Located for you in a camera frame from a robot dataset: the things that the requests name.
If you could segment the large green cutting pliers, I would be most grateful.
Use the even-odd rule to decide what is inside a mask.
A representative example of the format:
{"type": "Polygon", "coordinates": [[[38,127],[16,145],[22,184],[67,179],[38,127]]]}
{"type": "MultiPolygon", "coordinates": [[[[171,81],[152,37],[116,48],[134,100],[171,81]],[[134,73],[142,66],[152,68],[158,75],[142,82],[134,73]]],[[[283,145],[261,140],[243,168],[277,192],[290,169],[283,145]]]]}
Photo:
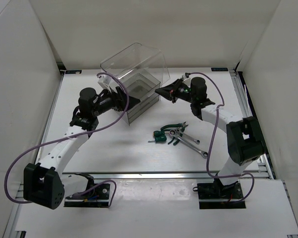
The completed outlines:
{"type": "Polygon", "coordinates": [[[177,135],[178,132],[180,132],[180,136],[182,136],[187,126],[188,124],[186,122],[177,123],[177,124],[167,124],[161,127],[160,131],[168,132],[168,135],[171,136],[171,140],[167,144],[168,145],[173,144],[173,146],[176,146],[177,144],[179,144],[180,140],[175,135],[177,135]]]}

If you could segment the clear plastic drawer organizer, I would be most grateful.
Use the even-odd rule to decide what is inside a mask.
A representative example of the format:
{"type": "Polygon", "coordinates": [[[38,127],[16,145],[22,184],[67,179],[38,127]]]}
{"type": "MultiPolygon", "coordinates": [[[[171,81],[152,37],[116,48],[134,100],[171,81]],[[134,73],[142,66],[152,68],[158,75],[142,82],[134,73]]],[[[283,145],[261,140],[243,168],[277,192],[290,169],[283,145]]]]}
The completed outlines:
{"type": "Polygon", "coordinates": [[[140,43],[125,47],[99,66],[103,72],[117,77],[131,97],[140,100],[122,118],[128,125],[160,100],[155,90],[170,79],[162,51],[140,43]]]}

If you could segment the large silver ratchet wrench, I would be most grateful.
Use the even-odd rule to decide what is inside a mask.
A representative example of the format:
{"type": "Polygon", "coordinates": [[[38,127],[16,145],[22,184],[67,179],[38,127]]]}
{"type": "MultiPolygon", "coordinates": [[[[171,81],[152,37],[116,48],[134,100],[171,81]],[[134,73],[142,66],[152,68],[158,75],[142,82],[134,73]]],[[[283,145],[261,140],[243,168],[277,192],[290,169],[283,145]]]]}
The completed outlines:
{"type": "Polygon", "coordinates": [[[194,150],[195,152],[199,153],[204,159],[207,158],[208,153],[206,151],[200,150],[195,145],[190,143],[188,140],[184,139],[183,137],[180,137],[180,142],[182,142],[184,145],[189,147],[190,149],[194,150]]]}

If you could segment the small green cutting pliers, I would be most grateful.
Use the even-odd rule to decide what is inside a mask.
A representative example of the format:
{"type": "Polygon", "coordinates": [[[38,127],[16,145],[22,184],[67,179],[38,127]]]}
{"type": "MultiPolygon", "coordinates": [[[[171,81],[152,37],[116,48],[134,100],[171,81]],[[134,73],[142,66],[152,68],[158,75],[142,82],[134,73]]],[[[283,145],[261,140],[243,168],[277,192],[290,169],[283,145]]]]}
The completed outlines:
{"type": "Polygon", "coordinates": [[[177,129],[166,129],[166,134],[170,136],[170,141],[167,143],[168,145],[173,144],[176,146],[180,142],[180,136],[177,135],[176,131],[177,129]]]}

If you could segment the small silver ratchet wrench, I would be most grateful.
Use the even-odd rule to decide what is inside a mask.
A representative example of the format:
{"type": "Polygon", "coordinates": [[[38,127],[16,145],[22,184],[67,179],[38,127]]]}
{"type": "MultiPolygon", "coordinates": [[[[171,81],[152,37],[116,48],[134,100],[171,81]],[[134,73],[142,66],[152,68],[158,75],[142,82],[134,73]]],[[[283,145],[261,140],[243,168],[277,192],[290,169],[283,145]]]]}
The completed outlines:
{"type": "Polygon", "coordinates": [[[176,131],[176,133],[177,133],[178,136],[184,137],[186,139],[189,139],[189,140],[193,141],[196,144],[200,144],[200,140],[193,138],[192,136],[190,136],[190,135],[182,132],[181,130],[177,129],[175,131],[176,131]]]}

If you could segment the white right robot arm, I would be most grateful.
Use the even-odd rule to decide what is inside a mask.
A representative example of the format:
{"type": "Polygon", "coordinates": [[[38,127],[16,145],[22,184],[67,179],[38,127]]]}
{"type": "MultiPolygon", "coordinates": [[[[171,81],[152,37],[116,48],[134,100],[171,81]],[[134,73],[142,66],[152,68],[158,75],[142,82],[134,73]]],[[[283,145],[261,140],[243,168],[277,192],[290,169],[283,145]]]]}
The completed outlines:
{"type": "Polygon", "coordinates": [[[207,169],[217,130],[226,133],[229,157],[217,174],[210,175],[213,183],[199,190],[206,198],[229,198],[239,178],[247,174],[246,168],[265,154],[267,147],[257,118],[238,117],[223,110],[224,101],[216,104],[207,96],[206,80],[214,81],[204,73],[195,72],[193,75],[186,73],[155,92],[172,103],[179,99],[188,102],[195,117],[214,126],[206,157],[207,169]]]}

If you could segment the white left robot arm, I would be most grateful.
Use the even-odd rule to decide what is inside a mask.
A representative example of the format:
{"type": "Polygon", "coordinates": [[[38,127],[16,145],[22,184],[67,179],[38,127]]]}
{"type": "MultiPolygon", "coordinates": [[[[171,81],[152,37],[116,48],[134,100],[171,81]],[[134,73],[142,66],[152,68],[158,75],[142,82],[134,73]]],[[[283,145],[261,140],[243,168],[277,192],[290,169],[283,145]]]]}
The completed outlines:
{"type": "Polygon", "coordinates": [[[78,106],[65,135],[54,142],[52,150],[36,164],[29,163],[23,172],[23,198],[32,203],[56,209],[62,200],[98,199],[101,186],[112,181],[95,183],[91,175],[78,173],[62,179],[63,171],[79,148],[88,141],[99,124],[98,117],[110,110],[122,115],[133,109],[141,100],[128,93],[119,83],[115,89],[103,89],[97,93],[87,87],[80,91],[78,106]]]}

